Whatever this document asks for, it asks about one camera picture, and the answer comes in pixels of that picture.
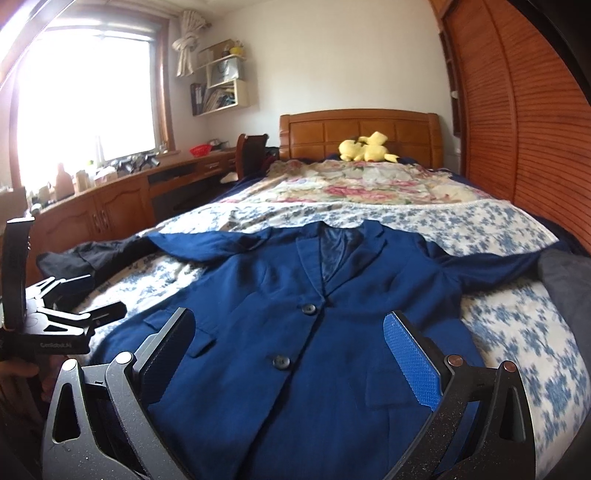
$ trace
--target red plastic bowl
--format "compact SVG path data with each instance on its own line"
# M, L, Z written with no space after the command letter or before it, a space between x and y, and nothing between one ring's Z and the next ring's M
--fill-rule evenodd
M196 147L189 149L189 151L191 152L191 155L194 156L195 158L204 157L205 155L209 155L211 150L212 150L212 146L210 144L197 145Z

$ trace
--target bed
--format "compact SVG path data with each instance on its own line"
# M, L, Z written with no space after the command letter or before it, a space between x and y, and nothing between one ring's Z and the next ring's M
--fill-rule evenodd
M389 136L390 152L418 164L323 161L337 152L340 141L376 130ZM265 178L155 229L253 233L319 220L348 228L371 219L418 232L453 255L511 255L557 241L509 202L455 182L449 172L439 170L443 149L435 114L373 109L286 115L280 120L280 137L281 161ZM128 319L201 273L199 264L152 254L99 286L79 310L122 300ZM534 425L537 475L542 478L562 457L591 407L589 374L574 336L542 283L531 278L464 297L462 313L488 367L510 359L520 368ZM98 329L93 351L126 319Z

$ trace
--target blue gripper pad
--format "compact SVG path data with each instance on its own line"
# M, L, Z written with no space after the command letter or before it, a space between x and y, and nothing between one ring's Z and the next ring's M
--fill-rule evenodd
M394 313L384 319L384 338L417 401L435 411L442 397L439 373Z

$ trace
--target jacket sleeve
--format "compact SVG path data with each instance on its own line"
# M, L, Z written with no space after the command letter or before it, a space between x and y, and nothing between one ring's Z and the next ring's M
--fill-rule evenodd
M269 230L255 234L154 232L148 236L157 247L175 258L207 264L259 247L269 237Z
M558 242L550 248L563 249L564 246ZM538 251L507 257L487 253L454 257L434 242L427 242L426 250L447 275L460 283L464 293L493 290L522 275L535 274L541 254Z

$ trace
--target copper screw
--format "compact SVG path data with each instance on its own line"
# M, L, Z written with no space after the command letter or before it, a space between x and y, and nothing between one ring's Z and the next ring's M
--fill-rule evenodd
M517 365L515 365L510 360L507 360L507 361L503 362L503 367L505 367L505 370L507 370L510 373L517 372Z
M459 355L450 355L447 357L447 363L452 367L461 367L464 364L464 359Z

